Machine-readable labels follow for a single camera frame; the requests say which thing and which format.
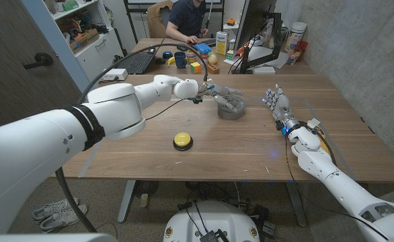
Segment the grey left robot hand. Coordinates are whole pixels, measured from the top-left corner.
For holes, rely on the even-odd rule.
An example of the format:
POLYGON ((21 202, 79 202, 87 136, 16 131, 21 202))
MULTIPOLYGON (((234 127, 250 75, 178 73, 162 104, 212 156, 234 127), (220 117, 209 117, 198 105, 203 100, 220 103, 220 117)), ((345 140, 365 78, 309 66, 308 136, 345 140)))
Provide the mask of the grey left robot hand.
POLYGON ((227 95, 241 95, 241 94, 242 93, 236 89, 231 89, 229 87, 225 87, 217 84, 203 83, 202 86, 199 88, 195 98, 200 100, 204 95, 212 96, 215 102, 236 112, 237 108, 232 104, 230 104, 224 97, 227 95))

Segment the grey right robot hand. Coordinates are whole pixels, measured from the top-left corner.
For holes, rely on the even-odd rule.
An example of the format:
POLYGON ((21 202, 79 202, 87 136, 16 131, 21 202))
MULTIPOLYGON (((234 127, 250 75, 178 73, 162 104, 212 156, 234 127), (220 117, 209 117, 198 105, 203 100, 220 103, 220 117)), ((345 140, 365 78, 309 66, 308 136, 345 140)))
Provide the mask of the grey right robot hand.
POLYGON ((276 129, 280 130, 284 136, 288 136, 294 129, 301 127, 290 109, 288 98, 278 84, 276 84, 275 90, 268 89, 266 91, 266 99, 262 101, 271 110, 276 121, 276 129))

